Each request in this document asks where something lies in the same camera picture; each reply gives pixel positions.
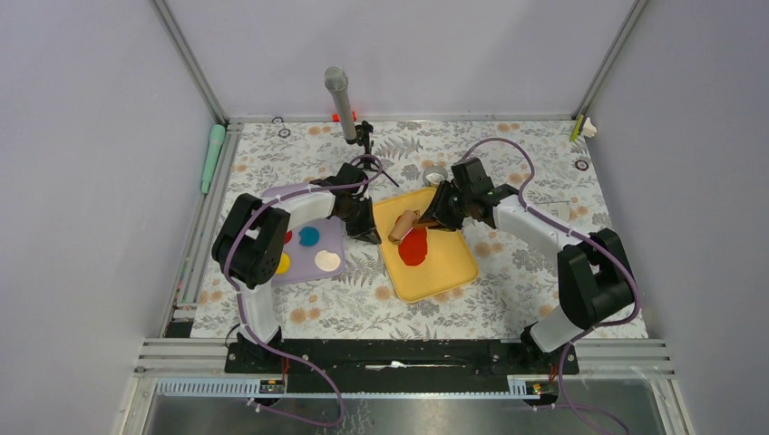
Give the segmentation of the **wooden dough roller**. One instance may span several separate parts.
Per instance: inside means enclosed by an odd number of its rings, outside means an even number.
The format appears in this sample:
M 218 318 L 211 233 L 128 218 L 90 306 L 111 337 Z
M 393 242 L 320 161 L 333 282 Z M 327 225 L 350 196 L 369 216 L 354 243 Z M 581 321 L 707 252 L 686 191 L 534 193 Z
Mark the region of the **wooden dough roller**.
M 396 219 L 387 238 L 391 243 L 400 245 L 411 232 L 416 229 L 427 229 L 430 225 L 429 222 L 421 221 L 418 210 L 406 210 Z

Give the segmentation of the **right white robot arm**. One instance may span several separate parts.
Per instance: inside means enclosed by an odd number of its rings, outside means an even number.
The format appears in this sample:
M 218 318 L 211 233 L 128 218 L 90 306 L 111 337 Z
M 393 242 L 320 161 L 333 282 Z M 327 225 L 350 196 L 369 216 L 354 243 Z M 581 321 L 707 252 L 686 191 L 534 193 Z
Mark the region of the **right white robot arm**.
M 418 225 L 458 231 L 471 218 L 516 236 L 557 268 L 559 304 L 521 335 L 521 364 L 545 372 L 556 350 L 572 343 L 626 307 L 637 313 L 638 285 L 618 235 L 604 228 L 584 234 L 528 204 L 521 189 L 496 186 L 477 158 L 452 167 L 453 177 L 439 185 Z

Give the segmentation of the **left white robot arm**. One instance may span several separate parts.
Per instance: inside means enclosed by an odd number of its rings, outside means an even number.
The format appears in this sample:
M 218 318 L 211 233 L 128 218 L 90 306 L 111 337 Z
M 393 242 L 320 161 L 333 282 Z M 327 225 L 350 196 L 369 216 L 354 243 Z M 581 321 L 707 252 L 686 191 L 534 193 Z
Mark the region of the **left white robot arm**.
M 239 334 L 251 342 L 247 361 L 259 372 L 278 367 L 280 333 L 272 278 L 287 233 L 317 220 L 339 218 L 355 240 L 380 245 L 368 185 L 382 175 L 345 163 L 331 177 L 299 185 L 285 194 L 257 198 L 242 194 L 233 203 L 211 249 L 221 273 L 236 292 Z

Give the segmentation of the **yellow tray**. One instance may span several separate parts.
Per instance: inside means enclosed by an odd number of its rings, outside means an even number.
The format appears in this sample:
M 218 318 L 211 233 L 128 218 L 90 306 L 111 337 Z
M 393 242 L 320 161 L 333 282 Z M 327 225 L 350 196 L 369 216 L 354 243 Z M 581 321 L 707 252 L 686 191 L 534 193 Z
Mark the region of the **yellow tray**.
M 427 230 L 428 254 L 419 266 L 406 266 L 398 255 L 398 245 L 387 236 L 396 219 L 406 210 L 423 213 L 435 194 L 435 188 L 389 198 L 374 204 L 376 229 L 383 237 L 380 252 L 396 295 L 407 303 L 468 285 L 478 275 L 478 266 L 461 232 Z

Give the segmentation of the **red dough ball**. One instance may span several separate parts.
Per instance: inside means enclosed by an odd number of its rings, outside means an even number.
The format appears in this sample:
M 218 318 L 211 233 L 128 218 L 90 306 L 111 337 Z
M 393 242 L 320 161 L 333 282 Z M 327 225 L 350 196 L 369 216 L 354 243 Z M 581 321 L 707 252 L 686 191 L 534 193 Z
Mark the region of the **red dough ball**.
M 397 248 L 398 255 L 406 266 L 419 266 L 428 254 L 428 235 L 425 228 L 412 229 Z

